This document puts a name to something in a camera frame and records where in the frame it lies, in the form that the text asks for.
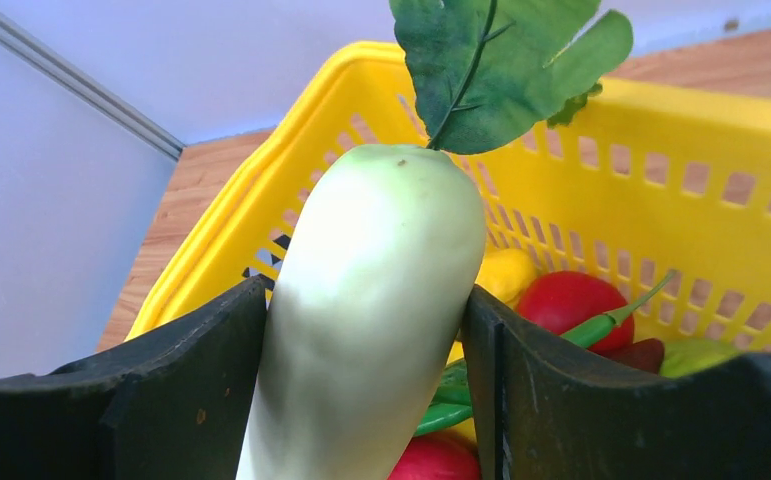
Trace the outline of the black grey chessboard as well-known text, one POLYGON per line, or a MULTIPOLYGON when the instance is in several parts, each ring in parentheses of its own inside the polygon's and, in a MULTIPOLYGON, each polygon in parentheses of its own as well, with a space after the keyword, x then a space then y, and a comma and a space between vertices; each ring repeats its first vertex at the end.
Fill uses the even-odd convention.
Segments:
POLYGON ((243 269, 242 277, 245 279, 259 277, 265 289, 272 292, 290 240, 289 235, 280 232, 271 240, 268 247, 260 248, 256 252, 254 260, 243 269))

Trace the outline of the yellow plastic basket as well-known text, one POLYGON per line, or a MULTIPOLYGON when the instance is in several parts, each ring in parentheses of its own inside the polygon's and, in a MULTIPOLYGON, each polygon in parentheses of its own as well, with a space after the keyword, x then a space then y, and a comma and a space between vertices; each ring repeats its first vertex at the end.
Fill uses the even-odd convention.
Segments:
MULTIPOLYGON (((138 336, 242 277, 293 231, 337 155, 425 136, 402 50, 335 53, 278 129, 232 175, 150 290, 138 336)), ((717 339, 771 353, 771 100, 607 79, 567 127, 535 125, 496 151, 459 156, 477 184, 489 250, 542 270, 578 269, 638 296, 638 338, 717 339)))

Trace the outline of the red bell pepper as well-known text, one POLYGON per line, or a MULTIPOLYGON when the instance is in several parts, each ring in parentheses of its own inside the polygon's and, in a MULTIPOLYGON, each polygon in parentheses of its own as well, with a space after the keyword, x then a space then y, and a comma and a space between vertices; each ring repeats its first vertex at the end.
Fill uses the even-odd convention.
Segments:
POLYGON ((610 283, 577 271, 557 271, 534 280, 516 304, 525 319, 556 334, 584 321, 627 305, 610 283))

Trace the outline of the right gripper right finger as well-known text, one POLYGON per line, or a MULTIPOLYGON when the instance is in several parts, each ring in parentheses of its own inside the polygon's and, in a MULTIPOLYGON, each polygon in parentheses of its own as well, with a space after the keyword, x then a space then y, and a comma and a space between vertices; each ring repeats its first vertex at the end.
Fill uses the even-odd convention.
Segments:
POLYGON ((771 479, 771 353, 667 379, 533 325, 480 287, 462 339, 486 479, 771 479))

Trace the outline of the white radish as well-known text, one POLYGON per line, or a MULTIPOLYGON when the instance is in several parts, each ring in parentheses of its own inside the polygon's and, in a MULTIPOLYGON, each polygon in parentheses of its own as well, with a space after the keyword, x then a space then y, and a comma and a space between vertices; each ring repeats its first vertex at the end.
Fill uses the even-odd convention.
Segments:
POLYGON ((237 475, 385 479, 439 384, 485 249, 454 162, 512 143, 631 53, 597 1, 394 1, 424 144, 358 145, 291 235, 237 475))

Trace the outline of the yellow bell pepper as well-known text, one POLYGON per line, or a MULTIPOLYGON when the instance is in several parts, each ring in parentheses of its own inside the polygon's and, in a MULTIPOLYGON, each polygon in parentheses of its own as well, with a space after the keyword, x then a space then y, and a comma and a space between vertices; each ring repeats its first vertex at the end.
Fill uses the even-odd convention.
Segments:
POLYGON ((525 250, 505 248, 484 255, 475 283, 514 309, 538 276, 538 270, 525 250))

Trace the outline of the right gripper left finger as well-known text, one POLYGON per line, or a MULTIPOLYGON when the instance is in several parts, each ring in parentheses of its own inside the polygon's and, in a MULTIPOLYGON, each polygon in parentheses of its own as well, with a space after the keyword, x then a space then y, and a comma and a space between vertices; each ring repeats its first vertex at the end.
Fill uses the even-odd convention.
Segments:
POLYGON ((253 277, 46 375, 0 379, 0 479, 232 479, 266 322, 253 277))

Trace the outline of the green bean pods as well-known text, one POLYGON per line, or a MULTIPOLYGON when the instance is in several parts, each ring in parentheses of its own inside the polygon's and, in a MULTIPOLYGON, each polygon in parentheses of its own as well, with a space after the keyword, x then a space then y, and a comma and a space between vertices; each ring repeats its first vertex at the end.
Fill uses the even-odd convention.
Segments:
MULTIPOLYGON (((675 276, 669 271, 655 286, 627 305, 598 314, 562 334, 564 340, 594 353, 612 353, 633 344, 634 312, 651 300, 675 276)), ((467 364, 456 360, 444 369, 433 400, 422 417, 415 434, 422 436, 441 431, 471 418, 472 400, 467 380, 467 364)))

